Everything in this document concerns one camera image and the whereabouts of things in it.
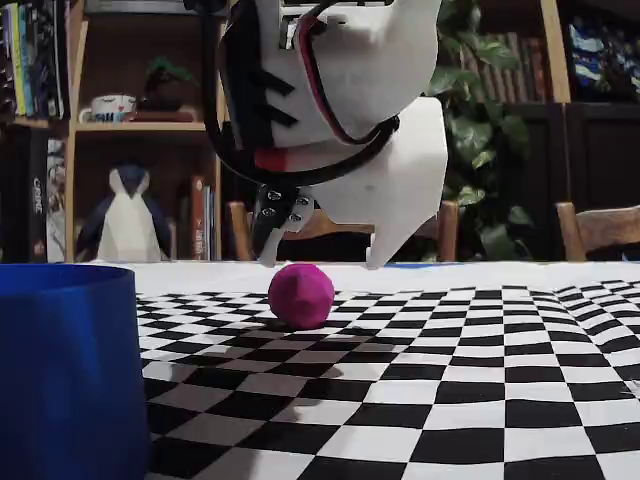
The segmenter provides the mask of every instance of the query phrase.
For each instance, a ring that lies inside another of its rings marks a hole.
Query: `wooden chair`
[[[248,213],[244,203],[230,202],[228,204],[231,213],[231,227],[233,230],[236,257],[240,261],[254,260],[251,255],[249,241],[249,225],[252,213]],[[456,248],[458,244],[458,223],[460,208],[457,203],[443,202],[438,215],[426,222],[416,232],[416,236],[431,238],[438,242],[438,261],[455,262]],[[338,225],[333,223],[322,211],[316,210],[299,233],[287,232],[284,240],[310,240],[334,233],[374,233],[370,225]]]
[[[573,203],[556,205],[567,260],[586,262],[598,248],[640,242],[640,206],[576,215]]]

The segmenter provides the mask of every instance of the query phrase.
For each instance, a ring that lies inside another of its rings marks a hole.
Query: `mug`
[[[147,424],[133,272],[0,265],[0,472],[143,480]]]
[[[80,123],[120,123],[127,113],[136,109],[136,97],[130,95],[103,95],[91,100],[91,107],[80,111]]]

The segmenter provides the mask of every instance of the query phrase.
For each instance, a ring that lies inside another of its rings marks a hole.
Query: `potted plant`
[[[478,64],[519,68],[511,50],[482,35],[476,0],[443,0],[438,17],[440,55],[459,59],[463,46]],[[532,228],[525,209],[506,195],[506,182],[530,155],[529,135],[521,118],[489,98],[483,79],[455,66],[436,67],[427,94],[440,99],[449,145],[444,199],[461,207],[461,260],[530,258],[522,241]]]

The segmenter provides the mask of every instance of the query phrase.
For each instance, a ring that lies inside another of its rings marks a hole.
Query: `pink ball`
[[[275,274],[269,286],[271,311],[296,330],[322,327],[334,297],[333,283],[315,265],[288,265]]]

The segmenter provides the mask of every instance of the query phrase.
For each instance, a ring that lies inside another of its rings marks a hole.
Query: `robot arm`
[[[374,225],[367,266],[384,265],[440,205],[442,110],[419,98],[435,68],[440,0],[238,0],[219,43],[221,2],[198,1],[205,122],[221,160],[258,184],[254,254],[274,265],[284,232],[300,231],[317,201],[336,223]],[[218,71],[231,119],[222,130]]]

